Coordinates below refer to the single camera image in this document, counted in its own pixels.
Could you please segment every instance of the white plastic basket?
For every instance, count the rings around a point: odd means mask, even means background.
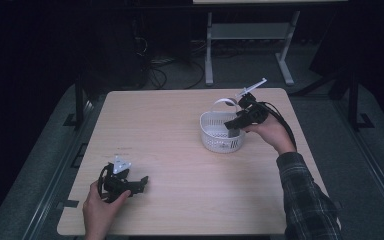
[[[222,98],[214,102],[211,110],[201,115],[201,140],[204,146],[212,152],[231,153],[242,147],[245,132],[240,130],[239,136],[228,137],[229,130],[224,123],[235,119],[236,113],[213,111],[214,106],[220,102],[229,102],[235,106],[236,112],[238,111],[237,104],[228,98]]]

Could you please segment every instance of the human hand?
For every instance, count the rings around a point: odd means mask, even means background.
[[[85,239],[104,239],[112,222],[130,195],[130,190],[123,192],[114,202],[102,201],[98,193],[98,181],[90,185],[90,191],[83,203],[83,220],[85,224]]]
[[[272,145],[279,155],[286,152],[296,152],[288,133],[279,121],[271,114],[260,124],[249,125],[242,130],[258,133],[264,141]]]

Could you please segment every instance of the white handle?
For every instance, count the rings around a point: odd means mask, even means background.
[[[213,106],[211,107],[211,112],[213,111],[213,108],[214,106],[217,104],[217,103],[221,103],[221,102],[228,102],[228,103],[231,103],[233,106],[235,106],[236,108],[236,112],[238,111],[238,104],[236,104],[234,101],[232,101],[232,99],[229,99],[229,98],[220,98],[219,100],[215,101],[213,103]]]
[[[267,82],[267,79],[263,78],[261,79],[261,82],[257,83],[257,84],[254,84],[252,85],[251,87],[249,88],[244,88],[244,90],[238,94],[235,95],[236,98],[239,98],[239,97],[242,97],[243,95],[251,92],[252,90],[256,89],[257,87],[259,87],[261,84]]]

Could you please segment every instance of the table top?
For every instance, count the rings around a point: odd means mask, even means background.
[[[255,133],[229,154],[207,150],[200,116],[241,89],[125,91],[108,94],[58,224],[62,235],[83,235],[83,202],[102,168],[118,154],[132,163],[129,181],[149,176],[145,192],[129,198],[110,234],[264,235],[285,230],[277,152]],[[324,184],[286,92],[253,90],[281,112],[298,151],[322,191]],[[234,111],[221,103],[217,111]]]
[[[194,4],[236,4],[236,3],[324,3],[347,2],[348,0],[193,0]]]

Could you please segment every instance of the plaid shirt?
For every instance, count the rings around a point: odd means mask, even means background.
[[[277,166],[284,192],[286,239],[342,239],[337,209],[314,183],[301,154],[282,154]]]

